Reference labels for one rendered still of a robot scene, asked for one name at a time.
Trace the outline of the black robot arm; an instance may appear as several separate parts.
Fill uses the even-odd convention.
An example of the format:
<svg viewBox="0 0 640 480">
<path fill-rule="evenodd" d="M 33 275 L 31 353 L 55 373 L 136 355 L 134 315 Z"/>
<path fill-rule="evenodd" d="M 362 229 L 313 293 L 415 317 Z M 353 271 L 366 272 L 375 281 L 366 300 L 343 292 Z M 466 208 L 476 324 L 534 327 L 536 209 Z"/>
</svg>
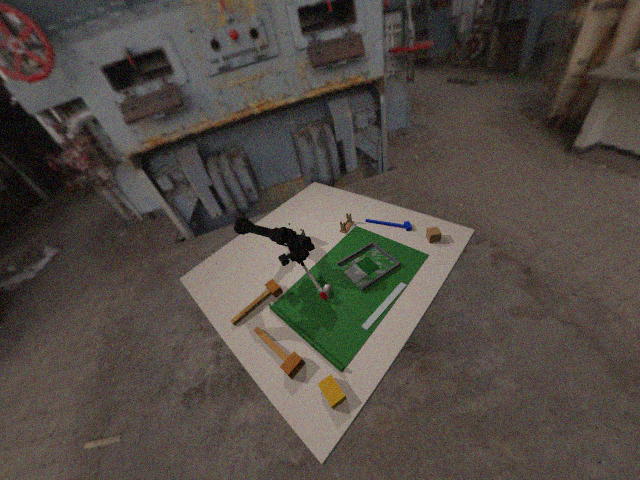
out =
<svg viewBox="0 0 640 480">
<path fill-rule="evenodd" d="M 243 235 L 251 232 L 253 234 L 269 237 L 279 245 L 288 247 L 298 246 L 299 248 L 297 250 L 293 250 L 293 255 L 296 257 L 297 262 L 306 260 L 309 256 L 308 248 L 311 245 L 311 238 L 299 234 L 297 235 L 293 229 L 286 227 L 270 229 L 254 225 L 249 218 L 239 216 L 236 218 L 234 230 L 236 233 Z M 287 243 L 287 245 L 285 243 Z"/>
</svg>

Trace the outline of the yellow rectangular block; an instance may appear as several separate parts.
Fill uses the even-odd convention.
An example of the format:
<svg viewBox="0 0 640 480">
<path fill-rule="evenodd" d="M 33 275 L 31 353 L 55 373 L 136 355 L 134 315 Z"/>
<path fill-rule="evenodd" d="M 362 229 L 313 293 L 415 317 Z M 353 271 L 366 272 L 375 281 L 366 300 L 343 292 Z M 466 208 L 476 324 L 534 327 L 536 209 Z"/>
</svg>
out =
<svg viewBox="0 0 640 480">
<path fill-rule="evenodd" d="M 343 391 L 339 388 L 332 374 L 330 374 L 323 381 L 319 382 L 318 385 L 325 395 L 326 399 L 330 403 L 332 409 L 338 407 L 347 399 Z"/>
</svg>

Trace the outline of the green mat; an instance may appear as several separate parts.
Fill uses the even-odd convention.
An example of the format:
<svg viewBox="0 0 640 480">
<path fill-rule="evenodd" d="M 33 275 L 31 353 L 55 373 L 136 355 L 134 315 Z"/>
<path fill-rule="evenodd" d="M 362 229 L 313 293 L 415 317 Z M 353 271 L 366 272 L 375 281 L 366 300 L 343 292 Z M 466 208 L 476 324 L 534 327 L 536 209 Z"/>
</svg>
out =
<svg viewBox="0 0 640 480">
<path fill-rule="evenodd" d="M 343 263 L 342 267 L 337 263 L 372 241 L 400 262 L 400 266 L 362 291 L 363 286 L 356 284 L 367 278 L 355 284 L 344 273 L 350 267 L 343 267 L 343 265 L 348 265 L 348 261 L 353 261 L 353 258 Z M 355 226 L 309 270 L 322 290 L 326 284 L 332 287 L 331 292 L 327 293 L 328 299 L 321 299 L 319 290 L 306 273 L 272 306 L 335 359 L 344 370 L 428 256 L 414 248 Z M 367 331 L 363 329 L 361 327 L 363 323 L 401 281 L 407 284 L 406 287 Z M 271 307 L 269 308 L 274 311 Z M 279 318 L 285 322 L 280 316 Z M 289 324 L 287 325 L 298 334 Z M 310 344 L 304 337 L 302 338 Z M 312 344 L 310 345 L 324 356 Z M 326 356 L 324 357 L 340 372 L 343 371 Z"/>
</svg>

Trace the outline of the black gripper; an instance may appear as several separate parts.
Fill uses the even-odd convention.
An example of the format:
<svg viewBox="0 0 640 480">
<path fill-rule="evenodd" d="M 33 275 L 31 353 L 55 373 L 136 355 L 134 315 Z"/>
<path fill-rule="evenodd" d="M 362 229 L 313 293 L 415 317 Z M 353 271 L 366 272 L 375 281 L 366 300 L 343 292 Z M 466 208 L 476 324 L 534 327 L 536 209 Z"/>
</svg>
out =
<svg viewBox="0 0 640 480">
<path fill-rule="evenodd" d="M 289 264 L 289 262 L 290 262 L 290 261 L 289 261 L 289 258 L 291 259 L 291 261 L 292 261 L 292 262 L 294 262 L 294 261 L 296 261 L 296 262 L 297 262 L 296 257 L 293 255 L 293 250 L 297 250 L 299 247 L 298 247 L 298 246 L 293 246 L 293 247 L 288 247 L 288 248 L 289 248 L 289 250 L 290 250 L 290 253 L 289 253 L 289 254 L 287 254 L 287 256 L 286 256 L 286 255 L 285 255 L 285 253 L 284 253 L 284 254 L 282 254 L 282 255 L 280 255 L 280 256 L 278 257 L 278 258 L 279 258 L 279 260 L 280 260 L 280 262 L 281 262 L 281 264 L 282 264 L 283 266 L 285 266 L 285 265 Z M 311 245 L 310 245 L 310 247 L 308 248 L 308 251 L 312 251 L 312 250 L 314 250 L 314 249 L 315 249 L 315 247 L 314 247 L 313 243 L 311 242 Z M 300 264 L 300 262 L 297 262 L 297 263 L 298 263 L 298 264 Z"/>
</svg>

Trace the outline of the grey flat bar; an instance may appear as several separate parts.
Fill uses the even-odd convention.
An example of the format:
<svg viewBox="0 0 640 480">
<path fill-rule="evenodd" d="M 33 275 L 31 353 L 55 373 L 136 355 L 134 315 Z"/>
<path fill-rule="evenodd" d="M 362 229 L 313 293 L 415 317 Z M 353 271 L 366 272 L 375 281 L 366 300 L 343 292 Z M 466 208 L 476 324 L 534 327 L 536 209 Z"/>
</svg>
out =
<svg viewBox="0 0 640 480">
<path fill-rule="evenodd" d="M 398 286 L 389 294 L 389 296 L 380 304 L 380 306 L 371 314 L 371 316 L 361 326 L 366 331 L 371 325 L 378 319 L 378 317 L 385 311 L 385 309 L 392 303 L 392 301 L 399 295 L 399 293 L 406 287 L 407 284 L 402 281 Z"/>
</svg>

